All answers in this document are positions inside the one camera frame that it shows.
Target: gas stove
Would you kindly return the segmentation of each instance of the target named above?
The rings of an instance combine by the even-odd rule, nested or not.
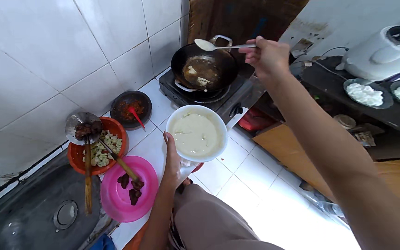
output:
[[[257,77],[245,78],[240,74],[230,86],[219,91],[187,92],[175,85],[172,70],[159,79],[160,89],[170,100],[179,106],[202,105],[214,110],[227,124],[235,115],[243,114],[252,107],[265,92]]]

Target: white bowl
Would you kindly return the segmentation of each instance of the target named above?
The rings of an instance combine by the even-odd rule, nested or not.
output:
[[[183,118],[183,116],[186,115],[187,113],[204,116],[212,122],[217,131],[217,137],[218,137],[217,144],[207,155],[202,155],[202,156],[186,155],[180,152],[178,149],[177,153],[181,157],[190,160],[192,162],[209,162],[214,160],[217,156],[223,153],[223,151],[226,148],[226,144],[228,143],[228,131],[226,130],[225,123],[216,112],[212,111],[212,109],[200,105],[186,105],[174,111],[174,113],[172,113],[172,115],[169,117],[168,123],[166,124],[166,132],[169,132],[170,134],[173,135],[175,129],[174,128],[175,122],[178,119]]]

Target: orange bowl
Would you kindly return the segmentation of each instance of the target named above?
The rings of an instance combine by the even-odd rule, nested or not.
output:
[[[127,135],[123,126],[116,120],[102,116],[100,117],[103,123],[103,130],[109,130],[111,134],[117,135],[119,139],[123,139],[121,149],[118,156],[122,157],[125,153],[127,143]],[[85,174],[85,163],[83,162],[83,150],[84,146],[69,143],[67,158],[69,159],[70,165],[75,169],[76,172]],[[109,164],[104,167],[92,166],[92,175],[100,174],[106,172],[109,168],[115,165],[116,161],[110,160]]]

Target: wall stain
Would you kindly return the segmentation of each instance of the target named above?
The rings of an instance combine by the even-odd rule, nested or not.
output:
[[[292,21],[290,28],[300,30],[303,32],[310,32],[310,31],[321,32],[321,31],[327,31],[328,23],[307,22],[296,17]]]

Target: sink drain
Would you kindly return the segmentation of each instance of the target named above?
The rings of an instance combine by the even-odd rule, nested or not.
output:
[[[64,201],[53,214],[53,224],[57,229],[66,229],[72,225],[78,214],[78,207],[72,200]]]

